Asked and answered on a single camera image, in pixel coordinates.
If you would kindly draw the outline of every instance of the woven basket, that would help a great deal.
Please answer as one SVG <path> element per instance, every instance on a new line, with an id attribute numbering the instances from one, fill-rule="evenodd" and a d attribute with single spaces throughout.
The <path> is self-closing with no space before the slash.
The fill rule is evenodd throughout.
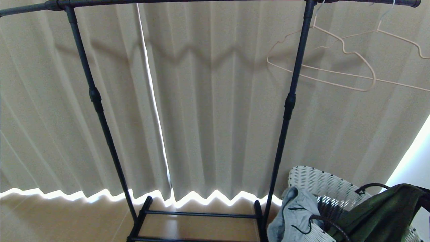
<path id="1" fill-rule="evenodd" d="M 342 214 L 350 211 L 371 195 L 367 192 L 359 195 L 359 187 L 335 175 L 307 166 L 296 166 L 290 170 L 289 186 L 306 189 L 317 196 L 318 210 L 321 216 L 336 221 Z M 311 222 L 311 230 L 305 235 L 306 242 L 335 242 L 318 225 Z M 409 227 L 406 242 L 423 242 L 415 228 Z"/>

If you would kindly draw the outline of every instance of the curtain fold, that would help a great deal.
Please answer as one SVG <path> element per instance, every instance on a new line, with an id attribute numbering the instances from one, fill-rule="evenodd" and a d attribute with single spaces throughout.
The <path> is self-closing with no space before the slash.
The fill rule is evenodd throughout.
<path id="1" fill-rule="evenodd" d="M 269 49 L 301 28 L 304 3 L 249 1 L 139 5 L 151 55 L 156 100 L 176 199 L 190 191 L 228 198 L 244 190 L 263 197 L 269 189 L 291 74 L 266 63 Z M 338 36 L 376 28 L 389 5 L 338 2 L 319 12 L 318 25 Z M 429 3 L 395 6 L 381 29 L 421 44 L 430 54 Z M 293 69 L 300 33 L 278 45 L 271 60 Z M 370 75 L 334 40 L 311 30 L 304 62 Z M 369 34 L 346 40 L 377 78 L 430 87 L 429 62 L 405 42 Z M 303 68 L 303 74 L 368 87 L 369 81 Z M 429 93 L 377 83 L 368 93 L 299 79 L 276 194 L 288 171 L 314 166 L 357 184 L 385 182 L 430 113 Z"/>
<path id="2" fill-rule="evenodd" d="M 88 7 L 76 13 L 129 188 L 135 197 L 158 189 L 168 198 L 136 8 Z M 2 18 L 0 31 L 1 169 L 7 181 L 2 191 L 121 193 L 66 14 Z"/>

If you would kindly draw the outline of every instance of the curtain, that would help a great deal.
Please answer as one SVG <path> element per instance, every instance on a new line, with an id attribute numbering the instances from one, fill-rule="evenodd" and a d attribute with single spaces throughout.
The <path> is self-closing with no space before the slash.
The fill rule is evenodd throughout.
<path id="1" fill-rule="evenodd" d="M 0 7 L 39 2 L 8 1 Z M 266 57 L 286 33 L 300 29 L 304 2 L 138 7 L 140 14 L 135 4 L 76 9 L 134 196 L 158 189 L 168 198 L 169 183 L 176 200 L 190 191 L 207 197 L 215 189 L 230 199 L 242 190 L 265 196 L 291 80 Z M 338 36 L 364 32 L 376 28 L 389 8 L 325 4 L 318 25 Z M 381 29 L 418 42 L 428 56 L 428 22 L 430 5 L 423 1 L 415 9 L 395 6 Z M 121 193 L 65 13 L 4 17 L 0 35 L 1 190 Z M 278 45 L 271 60 L 292 69 L 298 38 Z M 360 60 L 341 53 L 339 43 L 312 51 L 333 41 L 311 30 L 305 64 L 370 75 Z M 430 88 L 430 62 L 420 59 L 415 47 L 377 33 L 346 44 L 370 62 L 377 78 Z M 361 88 L 369 84 L 306 68 L 302 73 Z M 289 169 L 299 164 L 357 185 L 384 183 L 430 114 L 429 101 L 429 93 L 384 83 L 359 93 L 300 78 L 275 194 L 286 188 Z"/>
<path id="2" fill-rule="evenodd" d="M 139 5 L 176 198 L 190 191 L 228 198 L 268 193 L 291 74 L 266 63 L 270 48 L 301 28 L 302 1 Z M 376 28 L 389 5 L 338 2 L 319 12 L 318 26 L 338 36 Z M 381 29 L 413 39 L 430 55 L 430 5 L 395 6 Z M 300 34 L 278 45 L 271 60 L 291 70 Z M 311 30 L 305 63 L 370 75 L 356 57 L 312 49 L 334 40 Z M 369 34 L 346 40 L 377 78 L 430 87 L 430 62 L 400 40 Z M 364 88 L 368 80 L 303 68 L 303 74 Z M 288 172 L 309 165 L 357 185 L 392 174 L 430 113 L 429 93 L 377 83 L 367 93 L 299 79 L 276 194 Z"/>
<path id="3" fill-rule="evenodd" d="M 138 25 L 129 24 L 138 17 L 122 11 L 110 6 L 76 13 L 129 188 L 135 197 L 158 189 L 168 198 L 142 38 Z M 5 17 L 0 31 L 2 191 L 123 192 L 65 12 Z"/>

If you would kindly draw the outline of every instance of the clothes rack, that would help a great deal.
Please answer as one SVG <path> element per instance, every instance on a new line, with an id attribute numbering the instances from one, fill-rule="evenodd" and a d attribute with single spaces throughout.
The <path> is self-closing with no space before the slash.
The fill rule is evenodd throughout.
<path id="1" fill-rule="evenodd" d="M 89 67 L 88 59 L 86 57 L 85 49 L 79 32 L 76 15 L 74 12 L 74 8 L 85 7 L 85 6 L 115 5 L 115 4 L 127 4 L 127 3 L 168 3 L 168 2 L 203 2 L 203 1 L 220 1 L 220 0 L 47 0 L 46 2 L 40 3 L 40 4 L 32 4 L 28 6 L 21 6 L 21 7 L 9 8 L 9 9 L 0 9 L 0 18 L 4 16 L 9 16 L 9 15 L 21 14 L 26 12 L 43 11 L 43 10 L 66 12 L 67 18 L 71 25 L 73 37 L 76 43 L 76 47 L 79 53 L 79 57 L 82 63 L 85 77 L 89 86 L 89 96 L 91 101 L 93 102 L 95 111 L 98 114 L 98 118 L 100 120 L 100 124 L 103 129 L 107 145 L 109 147 L 109 151 L 111 153 L 118 177 L 121 182 L 121 187 L 125 194 L 127 205 L 130 209 L 130 213 L 134 221 L 134 226 L 130 232 L 130 235 L 127 237 L 128 242 L 132 242 L 132 241 L 149 241 L 149 242 L 205 241 L 205 242 L 208 242 L 210 241 L 210 240 L 203 240 L 203 239 L 165 239 L 165 238 L 139 236 L 138 235 L 139 231 L 141 230 L 141 227 L 143 225 L 143 222 L 147 214 L 256 219 L 260 241 L 261 242 L 267 241 L 267 234 L 266 234 L 267 219 L 269 216 L 270 205 L 271 205 L 273 193 L 275 190 L 275 184 L 276 184 L 276 179 L 278 176 L 278 171 L 281 163 L 282 152 L 285 145 L 288 125 L 295 105 L 295 100 L 296 100 L 295 92 L 298 84 L 301 65 L 303 62 L 303 56 L 304 56 L 304 51 L 306 47 L 307 36 L 309 33 L 310 22 L 313 15 L 313 9 L 317 3 L 322 3 L 323 0 L 305 0 L 306 6 L 304 10 L 303 27 L 301 30 L 297 56 L 296 56 L 295 65 L 294 65 L 294 71 L 292 74 L 291 86 L 290 86 L 290 90 L 287 95 L 287 98 L 285 100 L 283 122 L 282 122 L 281 132 L 279 136 L 279 143 L 276 151 L 275 162 L 273 165 L 272 178 L 270 182 L 270 189 L 269 189 L 269 195 L 267 198 L 266 209 L 265 209 L 265 213 L 263 214 L 259 201 L 258 200 L 255 201 L 254 203 L 255 215 L 153 211 L 153 210 L 150 210 L 150 206 L 152 203 L 152 198 L 150 196 L 147 197 L 145 203 L 142 206 L 142 209 L 137 215 L 132 204 L 129 189 L 127 186 L 127 182 L 126 182 L 123 170 L 121 168 L 118 154 L 115 149 L 114 141 L 112 140 L 108 122 L 104 115 L 103 105 L 101 103 L 101 95 L 97 90 L 97 87 L 95 86 L 94 80 L 92 78 L 91 69 Z M 325 3 L 332 3 L 337 1 L 339 0 L 326 0 Z M 342 0 L 342 1 L 385 3 L 385 4 L 393 3 L 392 0 Z M 411 6 L 411 7 L 417 7 L 420 3 L 421 3 L 421 0 L 396 0 L 395 2 L 396 5 L 404 5 L 404 6 Z"/>

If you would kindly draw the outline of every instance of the basket handle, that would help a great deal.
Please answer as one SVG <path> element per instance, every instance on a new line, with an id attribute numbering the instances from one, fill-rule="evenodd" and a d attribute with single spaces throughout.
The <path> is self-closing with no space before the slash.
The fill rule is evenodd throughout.
<path id="1" fill-rule="evenodd" d="M 335 224 L 333 221 L 331 221 L 330 219 L 323 217 L 323 216 L 319 216 L 319 215 L 312 215 L 309 218 L 309 222 L 311 220 L 322 220 L 324 222 L 327 222 L 329 224 L 331 224 L 332 226 L 334 226 L 337 230 L 339 230 L 339 232 L 341 232 L 342 236 L 346 239 L 347 242 L 351 242 L 351 239 L 349 238 L 349 236 L 347 235 L 347 233 L 345 233 L 345 231 L 343 231 L 342 228 L 340 228 L 339 225 Z"/>
<path id="2" fill-rule="evenodd" d="M 380 186 L 380 187 L 383 187 L 385 189 L 390 188 L 389 186 L 387 186 L 385 184 L 381 184 L 381 183 L 369 183 L 369 184 L 361 186 L 359 189 L 355 190 L 355 192 L 360 194 L 360 195 L 364 194 L 364 192 L 366 191 L 366 188 L 371 187 L 371 186 Z"/>

